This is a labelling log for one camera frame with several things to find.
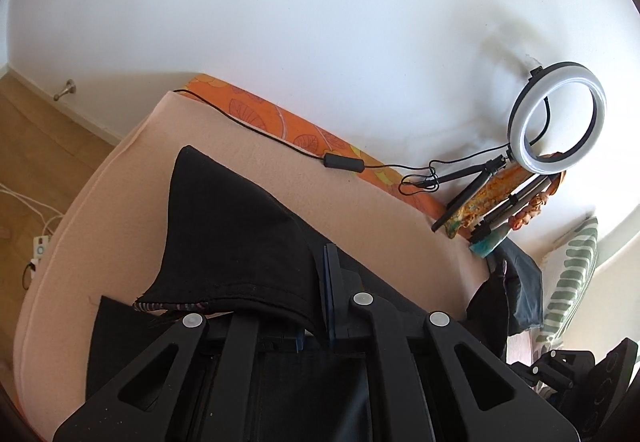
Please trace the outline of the teal tassel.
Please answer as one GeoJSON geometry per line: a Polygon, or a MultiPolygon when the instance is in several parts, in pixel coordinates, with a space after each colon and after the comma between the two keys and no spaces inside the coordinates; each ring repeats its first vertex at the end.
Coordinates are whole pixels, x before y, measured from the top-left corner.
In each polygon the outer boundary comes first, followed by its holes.
{"type": "Polygon", "coordinates": [[[470,250],[480,258],[486,258],[494,251],[511,232],[511,226],[503,223],[493,229],[485,238],[470,246],[470,250]]]}

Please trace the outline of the orange floral bed sheet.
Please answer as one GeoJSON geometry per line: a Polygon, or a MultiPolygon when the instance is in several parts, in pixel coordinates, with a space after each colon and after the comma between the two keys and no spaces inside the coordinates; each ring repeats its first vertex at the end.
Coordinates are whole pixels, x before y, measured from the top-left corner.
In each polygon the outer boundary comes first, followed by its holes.
{"type": "Polygon", "coordinates": [[[358,174],[361,180],[382,189],[432,219],[437,219],[444,213],[444,205],[431,195],[419,193],[413,196],[409,188],[400,185],[400,168],[384,165],[341,137],[247,90],[207,74],[199,74],[177,92],[212,106],[243,127],[266,134],[307,157],[321,159],[326,154],[334,154],[358,158],[366,165],[363,172],[358,174]]]}

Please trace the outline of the orange patterned scarf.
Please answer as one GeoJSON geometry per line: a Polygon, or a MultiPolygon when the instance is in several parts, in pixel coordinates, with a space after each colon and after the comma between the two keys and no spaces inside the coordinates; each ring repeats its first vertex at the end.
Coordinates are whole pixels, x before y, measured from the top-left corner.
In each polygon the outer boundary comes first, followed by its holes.
{"type": "MultiPolygon", "coordinates": [[[[511,226],[511,232],[519,231],[541,214],[548,200],[558,191],[564,181],[566,172],[561,171],[551,175],[554,174],[558,177],[546,191],[536,194],[520,212],[512,215],[506,221],[511,226]]],[[[504,202],[511,193],[518,191],[539,175],[544,174],[527,171],[515,161],[508,162],[502,170],[491,177],[475,196],[442,225],[446,236],[453,239],[457,235],[462,235],[469,236],[471,239],[472,230],[486,214],[504,202]]]]}

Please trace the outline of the white power strip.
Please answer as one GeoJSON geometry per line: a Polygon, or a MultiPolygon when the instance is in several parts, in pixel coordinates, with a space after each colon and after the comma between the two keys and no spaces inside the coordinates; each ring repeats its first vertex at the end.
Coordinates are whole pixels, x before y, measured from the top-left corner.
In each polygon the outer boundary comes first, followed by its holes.
{"type": "Polygon", "coordinates": [[[30,263],[32,263],[34,267],[37,267],[44,257],[50,239],[50,235],[40,235],[36,236],[32,241],[32,260],[30,260],[30,263]]]}

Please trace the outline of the pink bed blanket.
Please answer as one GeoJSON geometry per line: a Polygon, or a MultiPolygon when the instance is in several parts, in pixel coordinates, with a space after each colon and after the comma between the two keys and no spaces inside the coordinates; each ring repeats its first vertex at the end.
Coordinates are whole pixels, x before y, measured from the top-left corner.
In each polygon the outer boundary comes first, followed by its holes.
{"type": "Polygon", "coordinates": [[[462,318],[488,269],[462,239],[352,173],[169,93],[94,172],[53,236],[14,340],[18,402],[43,440],[84,402],[102,297],[134,302],[160,270],[171,172],[192,146],[276,197],[422,309],[462,318]]]}

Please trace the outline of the metal door stopper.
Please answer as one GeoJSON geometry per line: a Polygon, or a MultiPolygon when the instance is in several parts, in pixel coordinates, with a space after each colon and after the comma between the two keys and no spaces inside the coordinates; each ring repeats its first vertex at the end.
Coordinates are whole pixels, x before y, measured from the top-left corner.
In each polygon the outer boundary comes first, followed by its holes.
{"type": "Polygon", "coordinates": [[[58,102],[59,100],[61,100],[63,97],[65,97],[66,95],[70,95],[70,94],[75,94],[77,92],[77,86],[76,83],[74,82],[73,79],[68,79],[65,82],[64,87],[62,88],[62,90],[59,90],[58,93],[55,93],[52,96],[52,99],[55,102],[58,102]]]}

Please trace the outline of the green striped white pillow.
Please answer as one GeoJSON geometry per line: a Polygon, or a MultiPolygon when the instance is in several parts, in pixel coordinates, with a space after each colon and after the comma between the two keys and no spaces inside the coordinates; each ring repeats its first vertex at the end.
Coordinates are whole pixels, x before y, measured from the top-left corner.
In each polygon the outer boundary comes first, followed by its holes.
{"type": "Polygon", "coordinates": [[[596,272],[598,239],[599,221],[596,217],[588,217],[563,235],[542,259],[544,318],[533,336],[538,354],[562,344],[596,272]]]}

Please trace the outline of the folded grey tripod stand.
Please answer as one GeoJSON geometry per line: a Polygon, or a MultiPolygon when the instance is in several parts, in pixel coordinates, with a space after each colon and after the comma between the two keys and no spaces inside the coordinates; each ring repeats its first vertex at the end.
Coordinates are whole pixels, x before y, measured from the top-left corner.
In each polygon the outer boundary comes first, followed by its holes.
{"type": "Polygon", "coordinates": [[[546,191],[557,177],[556,174],[539,175],[518,191],[511,193],[504,202],[501,202],[475,225],[470,243],[478,243],[487,237],[494,228],[506,223],[509,217],[520,212],[536,194],[546,191]]]}

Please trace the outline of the folded dark clothes stack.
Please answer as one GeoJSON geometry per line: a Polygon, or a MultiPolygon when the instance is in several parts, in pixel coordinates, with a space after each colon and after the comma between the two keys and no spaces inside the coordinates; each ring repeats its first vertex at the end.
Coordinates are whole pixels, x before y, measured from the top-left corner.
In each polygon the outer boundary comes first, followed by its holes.
{"type": "Polygon", "coordinates": [[[491,272],[504,274],[508,301],[508,336],[538,328],[544,321],[542,274],[533,258],[510,239],[503,240],[488,255],[491,272]]]}

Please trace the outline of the black pants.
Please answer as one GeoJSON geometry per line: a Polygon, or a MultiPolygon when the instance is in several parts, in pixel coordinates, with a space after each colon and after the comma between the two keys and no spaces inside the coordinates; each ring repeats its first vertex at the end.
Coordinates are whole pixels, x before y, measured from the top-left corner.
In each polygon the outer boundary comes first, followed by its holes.
{"type": "Polygon", "coordinates": [[[499,336],[427,313],[338,248],[377,297],[372,341],[330,341],[331,243],[193,147],[172,171],[160,272],[136,306],[168,327],[58,428],[61,441],[505,441],[499,336]]]}

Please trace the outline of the black mini tripod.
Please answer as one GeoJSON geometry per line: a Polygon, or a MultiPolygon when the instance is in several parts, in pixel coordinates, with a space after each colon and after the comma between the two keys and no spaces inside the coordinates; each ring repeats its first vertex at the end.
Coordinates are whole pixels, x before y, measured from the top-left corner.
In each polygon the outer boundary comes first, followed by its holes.
{"type": "Polygon", "coordinates": [[[454,173],[446,174],[444,176],[438,176],[437,180],[439,185],[442,183],[452,182],[463,177],[476,174],[474,180],[465,188],[455,195],[454,198],[446,204],[446,210],[444,213],[433,223],[432,231],[436,232],[442,227],[450,217],[462,208],[478,191],[494,176],[497,172],[502,170],[508,163],[508,158],[503,155],[499,155],[494,159],[488,160],[481,165],[471,165],[470,167],[454,171],[454,173]]]}

